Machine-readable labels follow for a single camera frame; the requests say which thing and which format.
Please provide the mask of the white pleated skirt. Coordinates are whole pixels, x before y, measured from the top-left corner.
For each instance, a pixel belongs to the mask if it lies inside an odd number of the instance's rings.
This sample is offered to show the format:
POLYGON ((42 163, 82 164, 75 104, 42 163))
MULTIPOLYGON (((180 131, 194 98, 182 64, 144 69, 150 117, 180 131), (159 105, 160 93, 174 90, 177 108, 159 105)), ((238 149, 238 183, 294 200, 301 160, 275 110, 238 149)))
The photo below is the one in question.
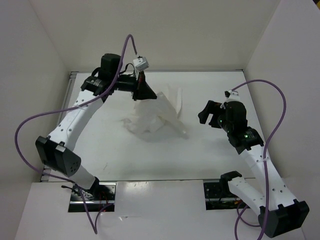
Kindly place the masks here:
POLYGON ((134 104, 129 116, 121 120, 123 127, 145 142, 151 142, 161 136, 161 130, 169 128, 164 135, 166 139, 171 133, 182 139, 189 135, 184 123, 180 120, 183 108, 183 89, 166 86, 156 94, 157 99, 139 100, 134 104))

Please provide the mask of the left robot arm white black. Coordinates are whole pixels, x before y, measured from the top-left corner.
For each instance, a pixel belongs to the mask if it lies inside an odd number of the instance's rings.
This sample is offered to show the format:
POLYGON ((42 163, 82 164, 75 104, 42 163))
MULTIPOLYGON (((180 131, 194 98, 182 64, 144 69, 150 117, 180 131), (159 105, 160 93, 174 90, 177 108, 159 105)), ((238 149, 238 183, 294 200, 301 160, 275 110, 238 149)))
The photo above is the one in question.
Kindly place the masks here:
POLYGON ((109 189, 82 166, 81 158, 73 150, 89 120, 107 100, 104 92, 108 88, 110 94, 114 91, 130 92, 135 101, 157 99, 146 83, 147 59, 142 56, 134 59, 134 73, 129 75, 124 71, 118 72, 120 58, 117 54, 104 54, 100 66, 81 85, 75 109, 69 111, 47 137, 39 136, 35 142, 42 163, 75 182, 74 192, 89 201, 106 197, 109 189))

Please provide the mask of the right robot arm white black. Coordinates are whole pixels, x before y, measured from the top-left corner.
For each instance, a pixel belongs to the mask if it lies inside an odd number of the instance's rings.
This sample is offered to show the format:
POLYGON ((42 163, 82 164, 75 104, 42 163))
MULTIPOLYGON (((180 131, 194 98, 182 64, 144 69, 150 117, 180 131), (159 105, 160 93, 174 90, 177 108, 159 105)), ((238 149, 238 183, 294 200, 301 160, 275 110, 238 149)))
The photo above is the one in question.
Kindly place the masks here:
POLYGON ((230 144, 249 166, 262 191, 257 191, 237 171, 221 175, 220 193, 239 197, 257 215, 259 226, 273 238, 298 229, 304 223, 310 209, 305 201, 299 201, 288 189, 269 155, 264 153, 264 141, 257 130, 248 125, 247 111, 240 101, 219 103, 208 101, 198 117, 205 124, 223 129, 230 144))

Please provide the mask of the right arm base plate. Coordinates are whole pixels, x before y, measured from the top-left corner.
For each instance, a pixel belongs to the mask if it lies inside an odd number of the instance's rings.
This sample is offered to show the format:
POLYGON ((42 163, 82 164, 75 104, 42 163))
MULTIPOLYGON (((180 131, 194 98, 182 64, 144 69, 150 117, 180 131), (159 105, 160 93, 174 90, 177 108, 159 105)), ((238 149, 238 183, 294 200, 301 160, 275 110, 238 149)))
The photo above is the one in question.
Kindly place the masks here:
POLYGON ((223 190, 222 184, 218 179, 203 180, 203 191, 207 211, 232 210, 237 207, 243 209, 245 207, 245 204, 238 196, 223 190))

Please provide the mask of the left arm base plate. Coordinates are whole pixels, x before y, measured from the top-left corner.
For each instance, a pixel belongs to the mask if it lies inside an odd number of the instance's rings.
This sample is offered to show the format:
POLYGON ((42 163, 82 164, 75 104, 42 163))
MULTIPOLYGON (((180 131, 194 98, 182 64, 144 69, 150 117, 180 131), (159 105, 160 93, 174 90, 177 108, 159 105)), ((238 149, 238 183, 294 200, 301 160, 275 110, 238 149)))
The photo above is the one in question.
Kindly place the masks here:
MULTIPOLYGON (((89 212, 97 213, 100 210, 103 212, 114 212, 115 211, 115 198, 116 198, 116 182, 101 182, 102 193, 97 196, 87 196, 83 192, 83 196, 89 212)), ((69 200, 69 213, 84 213, 85 207, 83 200, 78 193, 76 187, 72 187, 70 200, 69 200)))

